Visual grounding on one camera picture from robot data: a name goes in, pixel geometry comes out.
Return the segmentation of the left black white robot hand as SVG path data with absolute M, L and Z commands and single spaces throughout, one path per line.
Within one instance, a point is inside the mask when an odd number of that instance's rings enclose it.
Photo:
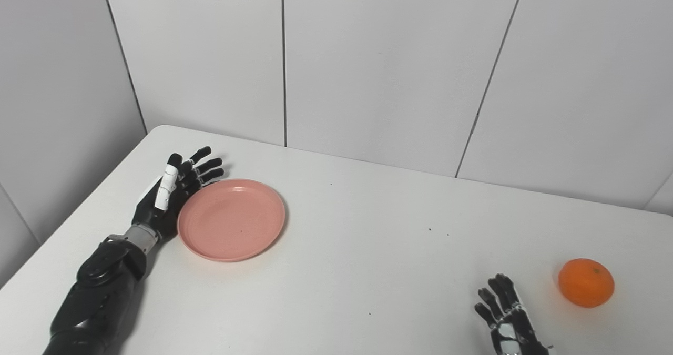
M 132 225 L 145 226 L 169 240 L 177 235 L 177 220 L 188 199 L 223 177 L 222 158 L 212 158 L 212 149 L 202 147 L 190 158 L 171 154 L 158 181 L 138 202 Z

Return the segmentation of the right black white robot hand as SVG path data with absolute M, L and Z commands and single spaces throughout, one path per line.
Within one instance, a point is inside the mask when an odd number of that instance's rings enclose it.
M 498 273 L 487 283 L 487 288 L 477 292 L 482 301 L 474 305 L 474 310 L 490 329 L 495 353 L 557 353 L 554 346 L 543 345 L 539 340 L 512 279 Z

